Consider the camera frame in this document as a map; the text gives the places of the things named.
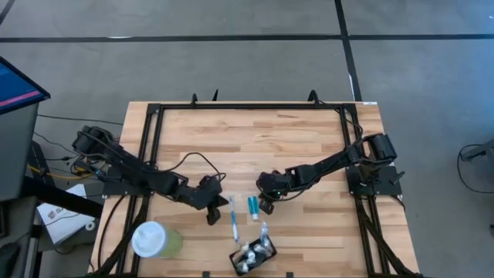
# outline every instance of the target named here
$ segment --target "gray floor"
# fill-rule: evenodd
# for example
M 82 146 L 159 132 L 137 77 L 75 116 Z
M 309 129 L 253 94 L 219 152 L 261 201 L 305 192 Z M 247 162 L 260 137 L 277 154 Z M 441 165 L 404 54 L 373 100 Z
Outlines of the gray floor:
M 489 1 L 343 0 L 350 34 L 494 32 Z M 16 0 L 0 36 L 167 36 L 339 33 L 333 1 Z M 398 151 L 421 271 L 494 273 L 494 195 L 462 186 L 456 155 L 494 138 L 494 41 L 352 42 L 364 100 L 380 104 Z M 352 100 L 341 42 L 3 43 L 0 55 L 44 86 L 40 113 L 123 121 L 130 100 Z M 84 123 L 39 118 L 36 131 L 70 145 Z M 119 127 L 104 126 L 118 134 Z M 49 144 L 47 157 L 66 155 Z M 52 163 L 67 168 L 61 163 Z M 486 163 L 468 183 L 494 191 Z M 82 274 L 90 247 L 46 254 L 42 276 Z

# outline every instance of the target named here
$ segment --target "computer screen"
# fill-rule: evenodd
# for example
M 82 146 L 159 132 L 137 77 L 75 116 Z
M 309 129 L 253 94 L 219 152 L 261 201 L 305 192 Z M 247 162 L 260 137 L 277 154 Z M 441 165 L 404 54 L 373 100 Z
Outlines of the computer screen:
M 0 59 L 0 114 L 49 98 L 49 94 L 4 59 Z

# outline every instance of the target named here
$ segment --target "white cup lid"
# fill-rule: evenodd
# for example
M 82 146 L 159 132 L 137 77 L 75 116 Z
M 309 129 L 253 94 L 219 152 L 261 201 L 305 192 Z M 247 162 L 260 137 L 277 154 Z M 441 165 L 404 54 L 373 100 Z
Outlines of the white cup lid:
M 132 249 L 143 258 L 158 256 L 166 244 L 166 230 L 155 221 L 140 224 L 132 235 Z

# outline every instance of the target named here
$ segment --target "wooden table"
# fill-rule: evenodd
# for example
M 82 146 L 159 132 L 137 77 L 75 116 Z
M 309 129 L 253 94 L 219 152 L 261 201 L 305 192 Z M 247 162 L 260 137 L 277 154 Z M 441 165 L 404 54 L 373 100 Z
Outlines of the wooden table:
M 129 104 L 120 137 L 120 143 L 135 155 L 147 104 Z M 375 103 L 357 103 L 357 112 L 364 134 L 384 132 Z M 252 221 L 247 197 L 259 194 L 255 186 L 259 173 L 313 164 L 342 149 L 340 119 L 332 110 L 168 110 L 164 115 L 157 166 L 174 166 L 191 151 L 204 154 L 219 171 L 227 173 L 222 195 L 235 196 L 241 240 L 252 241 L 259 237 L 261 225 Z M 176 172 L 189 177 L 190 185 L 197 185 L 203 175 L 214 173 L 198 156 L 190 156 Z M 105 202 L 91 259 L 94 266 L 103 224 L 117 199 L 112 197 Z M 103 260 L 120 241 L 128 199 L 120 203 L 110 220 L 103 242 Z M 409 269 L 418 271 L 403 208 L 387 196 L 377 198 L 377 207 L 384 238 Z M 205 210 L 197 211 L 159 195 L 151 197 L 147 219 L 178 230 L 183 235 L 184 247 L 174 259 L 141 259 L 139 276 L 200 276 L 203 271 L 211 272 L 211 276 L 234 276 L 228 260 L 228 255 L 236 250 L 230 208 L 223 206 L 220 211 L 222 217 L 209 226 Z M 327 175 L 290 202 L 276 203 L 274 213 L 261 212 L 260 219 L 268 223 L 278 255 L 250 273 L 251 276 L 283 277 L 286 272 L 294 272 L 295 276 L 367 275 L 355 204 L 348 194 L 344 171 Z M 376 247 L 371 242 L 376 271 L 380 271 Z M 130 270 L 132 255 L 129 247 L 126 271 Z

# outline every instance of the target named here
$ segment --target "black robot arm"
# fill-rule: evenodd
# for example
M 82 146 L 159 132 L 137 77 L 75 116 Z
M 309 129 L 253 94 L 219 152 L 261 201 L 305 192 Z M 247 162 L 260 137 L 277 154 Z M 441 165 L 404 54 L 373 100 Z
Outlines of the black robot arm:
M 109 131 L 99 127 L 83 127 L 72 144 L 74 150 L 90 160 L 111 164 L 130 185 L 149 189 L 159 195 L 190 205 L 197 210 L 208 208 L 208 224 L 219 218 L 217 207 L 228 204 L 222 192 L 221 175 L 204 176 L 198 187 L 188 186 L 188 178 L 174 171 L 158 171 L 126 152 Z
M 366 155 L 364 143 L 368 143 L 369 155 Z M 273 171 L 271 174 L 261 173 L 256 185 L 261 191 L 259 207 L 267 214 L 271 214 L 273 202 L 283 199 L 289 192 L 303 192 L 319 180 L 334 171 L 356 164 L 360 165 L 362 181 L 381 166 L 390 164 L 397 157 L 396 151 L 389 137 L 385 134 L 366 136 L 341 152 L 323 159 L 315 164 L 303 164 L 285 169 L 285 174 Z

